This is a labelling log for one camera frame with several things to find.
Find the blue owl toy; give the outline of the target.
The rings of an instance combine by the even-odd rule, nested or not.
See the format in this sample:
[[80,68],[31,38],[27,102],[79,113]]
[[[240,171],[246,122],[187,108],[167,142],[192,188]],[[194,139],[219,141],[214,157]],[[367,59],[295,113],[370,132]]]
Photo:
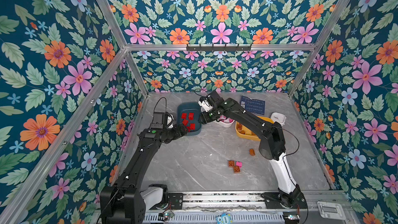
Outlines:
[[217,224],[232,224],[232,217],[230,214],[224,213],[216,217]]

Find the yellow plastic container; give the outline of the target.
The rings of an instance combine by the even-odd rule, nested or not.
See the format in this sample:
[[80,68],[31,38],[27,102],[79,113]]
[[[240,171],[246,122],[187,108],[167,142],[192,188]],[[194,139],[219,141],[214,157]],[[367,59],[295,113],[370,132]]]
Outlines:
[[[268,122],[268,123],[270,123],[270,124],[274,124],[274,123],[275,123],[274,121],[272,121],[272,120],[271,120],[270,118],[268,118],[268,117],[257,116],[257,118],[258,118],[258,119],[262,119],[263,122]],[[243,130],[243,131],[246,132],[246,131],[250,130],[248,127],[244,126],[243,124],[241,124],[241,125],[242,125],[242,130]],[[261,141],[261,139],[260,139],[254,132],[252,132],[251,130],[250,130],[250,131],[252,132],[252,135],[247,135],[246,133],[245,133],[245,134],[240,134],[239,131],[236,130],[236,128],[235,128],[235,131],[236,131],[236,135],[237,135],[239,138],[246,139],[246,140],[258,141],[258,142]]]

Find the dark blue printed card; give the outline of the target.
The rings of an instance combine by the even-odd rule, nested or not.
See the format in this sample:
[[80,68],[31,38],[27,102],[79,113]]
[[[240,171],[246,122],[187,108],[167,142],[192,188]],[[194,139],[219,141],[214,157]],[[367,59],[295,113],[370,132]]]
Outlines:
[[252,99],[247,96],[241,96],[240,105],[245,110],[256,114],[256,115],[264,115],[265,114],[265,101]]

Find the small white round dish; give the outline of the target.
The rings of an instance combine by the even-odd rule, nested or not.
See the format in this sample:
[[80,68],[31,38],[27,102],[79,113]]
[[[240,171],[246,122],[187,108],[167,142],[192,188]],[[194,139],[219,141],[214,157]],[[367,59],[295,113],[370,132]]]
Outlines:
[[277,112],[274,112],[271,114],[271,120],[279,123],[282,127],[285,125],[286,119],[287,119],[287,117],[284,114],[277,113]]

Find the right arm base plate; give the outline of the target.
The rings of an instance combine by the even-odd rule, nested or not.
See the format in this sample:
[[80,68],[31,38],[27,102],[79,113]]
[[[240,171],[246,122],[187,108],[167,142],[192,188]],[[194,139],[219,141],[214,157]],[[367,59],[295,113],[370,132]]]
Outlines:
[[261,194],[268,209],[308,209],[306,199],[302,192],[264,192]]

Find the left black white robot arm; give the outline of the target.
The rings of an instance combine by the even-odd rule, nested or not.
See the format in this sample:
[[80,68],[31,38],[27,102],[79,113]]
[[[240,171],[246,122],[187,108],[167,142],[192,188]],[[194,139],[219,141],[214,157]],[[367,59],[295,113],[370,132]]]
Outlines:
[[138,147],[125,170],[113,186],[100,193],[100,218],[104,224],[141,224],[149,201],[144,200],[141,186],[148,167],[163,143],[177,140],[189,132],[178,124],[172,128],[147,128],[139,136]]

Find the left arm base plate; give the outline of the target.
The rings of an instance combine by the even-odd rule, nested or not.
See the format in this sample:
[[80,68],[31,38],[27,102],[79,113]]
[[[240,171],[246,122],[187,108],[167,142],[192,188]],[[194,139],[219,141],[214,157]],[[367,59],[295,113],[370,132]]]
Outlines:
[[184,197],[183,193],[164,194],[161,202],[156,206],[156,208],[159,210],[182,209],[183,197]]

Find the black hook rail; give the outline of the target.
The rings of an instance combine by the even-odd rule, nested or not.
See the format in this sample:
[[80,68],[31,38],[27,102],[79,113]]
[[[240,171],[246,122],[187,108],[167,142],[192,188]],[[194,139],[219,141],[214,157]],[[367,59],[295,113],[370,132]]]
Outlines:
[[236,51],[250,51],[252,45],[231,45],[231,44],[206,44],[206,45],[187,45],[186,51],[204,51],[204,52],[214,52],[214,51],[226,51],[226,52],[236,52]]

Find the teal plastic container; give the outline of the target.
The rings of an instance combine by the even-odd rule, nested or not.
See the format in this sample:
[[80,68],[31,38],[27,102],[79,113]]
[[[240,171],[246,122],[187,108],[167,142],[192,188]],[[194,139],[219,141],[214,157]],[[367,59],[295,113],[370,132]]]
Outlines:
[[[199,122],[199,117],[200,117],[200,113],[201,113],[201,107],[199,106],[199,104],[197,102],[185,102],[185,103],[180,104],[177,108],[177,123],[178,124],[181,124],[182,121],[184,120],[181,118],[182,113],[187,113],[187,118],[186,118],[186,120],[188,120],[187,125],[189,125],[191,123],[195,124],[195,130],[189,131],[187,136],[198,135],[202,128],[202,125]],[[194,113],[193,120],[188,119],[189,113]]]

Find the white plastic container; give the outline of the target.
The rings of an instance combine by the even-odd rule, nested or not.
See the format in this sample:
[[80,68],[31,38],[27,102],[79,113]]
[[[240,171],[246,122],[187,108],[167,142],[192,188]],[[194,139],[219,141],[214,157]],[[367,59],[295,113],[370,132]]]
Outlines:
[[218,125],[225,127],[225,128],[232,126],[232,124],[234,123],[234,120],[231,118],[227,118],[225,121],[218,121],[218,120],[219,119],[217,119],[215,121],[215,123],[217,123]]

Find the pink lego brick cluster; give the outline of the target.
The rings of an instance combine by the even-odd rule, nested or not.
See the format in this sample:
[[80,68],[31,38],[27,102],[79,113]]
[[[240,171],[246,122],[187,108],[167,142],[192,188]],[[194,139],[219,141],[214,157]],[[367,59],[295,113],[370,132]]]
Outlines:
[[220,118],[219,118],[218,121],[225,121],[226,119],[227,119],[227,117],[225,117],[225,116],[220,116]]

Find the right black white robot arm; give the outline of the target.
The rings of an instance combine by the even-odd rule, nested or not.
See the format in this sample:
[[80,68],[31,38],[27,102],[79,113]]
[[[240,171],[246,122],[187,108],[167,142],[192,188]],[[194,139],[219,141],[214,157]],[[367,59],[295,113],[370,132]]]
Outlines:
[[286,140],[280,123],[265,121],[247,111],[236,100],[223,99],[216,91],[201,96],[198,104],[204,109],[199,117],[201,124],[217,121],[225,116],[247,127],[260,139],[259,153],[271,163],[278,182],[279,201],[284,206],[293,204],[300,197],[300,187],[287,162]]

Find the white device on rail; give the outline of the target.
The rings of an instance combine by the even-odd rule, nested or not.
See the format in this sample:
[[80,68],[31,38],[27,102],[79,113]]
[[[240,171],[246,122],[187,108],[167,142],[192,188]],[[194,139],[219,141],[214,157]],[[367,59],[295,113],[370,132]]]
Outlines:
[[317,206],[322,218],[346,220],[346,215],[341,204],[318,201]]

